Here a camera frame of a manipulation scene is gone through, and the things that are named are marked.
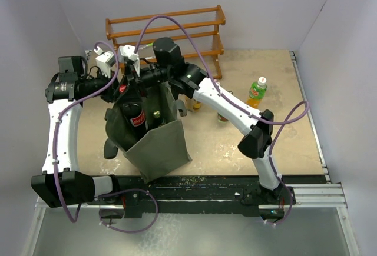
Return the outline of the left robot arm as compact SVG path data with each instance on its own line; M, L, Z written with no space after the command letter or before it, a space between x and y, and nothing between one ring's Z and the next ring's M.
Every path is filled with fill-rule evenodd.
M96 57L97 75L89 75L87 63L81 56L64 56L58 59L56 73L45 90L48 103L50 127L48 151L41 175L31 178L31 187L52 207L60 207L59 193L67 205L88 203L99 195L108 204L121 198L121 190L113 185L112 178L92 177L79 171L77 156L78 123L82 113L81 98L103 89L100 97L113 102L118 81L110 87L115 64L112 52Z

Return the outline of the Coca-Cola glass bottle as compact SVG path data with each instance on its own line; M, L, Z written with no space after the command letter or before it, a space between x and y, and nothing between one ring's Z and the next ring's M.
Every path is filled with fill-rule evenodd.
M128 86L125 83L120 84L118 91L118 105L125 117L126 121L130 124L133 133L137 140L140 140L148 131L146 114L142 106L140 94L135 88Z

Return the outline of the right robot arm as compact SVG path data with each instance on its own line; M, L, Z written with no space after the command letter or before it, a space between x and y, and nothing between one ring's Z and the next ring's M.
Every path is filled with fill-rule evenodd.
M187 62L171 38L154 41L153 51L155 64L149 70L142 70L136 47L119 48L118 53L130 70L127 75L129 87L146 97L151 94L152 87L166 83L171 91L200 101L228 119L243 134L238 149L253 161L263 199L269 204L277 203L283 196L283 181L272 156L272 131L277 125L273 113L250 107L226 91L208 71Z

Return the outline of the orange drink plastic bottle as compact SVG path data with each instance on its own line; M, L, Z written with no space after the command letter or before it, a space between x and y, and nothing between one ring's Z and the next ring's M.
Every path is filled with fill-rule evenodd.
M254 81L249 89L249 97L247 104L253 108L257 108L262 101L267 90L267 79L265 77L259 77L257 81Z

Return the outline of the blue orange juice carton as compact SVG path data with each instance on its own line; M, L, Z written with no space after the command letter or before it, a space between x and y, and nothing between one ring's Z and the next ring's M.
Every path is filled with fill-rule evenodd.
M195 99L185 97L185 105L188 111L190 112L198 112L202 106L202 103L200 101L197 101Z

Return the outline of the grey-green canvas bag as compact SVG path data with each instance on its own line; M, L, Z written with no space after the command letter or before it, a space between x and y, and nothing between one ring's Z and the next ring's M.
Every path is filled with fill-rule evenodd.
M173 97L167 83L147 89L148 96L142 101L148 131L136 139L130 124L123 116L118 103L105 113L104 158L113 159L118 151L139 170L145 183L163 177L189 163L183 124L177 118L179 111L187 112L183 102ZM152 128L153 112L160 110L166 124Z

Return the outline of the green soda bottle yellow label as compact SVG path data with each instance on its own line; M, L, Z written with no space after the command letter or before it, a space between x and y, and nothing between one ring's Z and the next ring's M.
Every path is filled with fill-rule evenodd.
M153 124L152 128L156 129L162 125L166 124L166 119L163 116L163 113L160 110L155 110L153 112Z

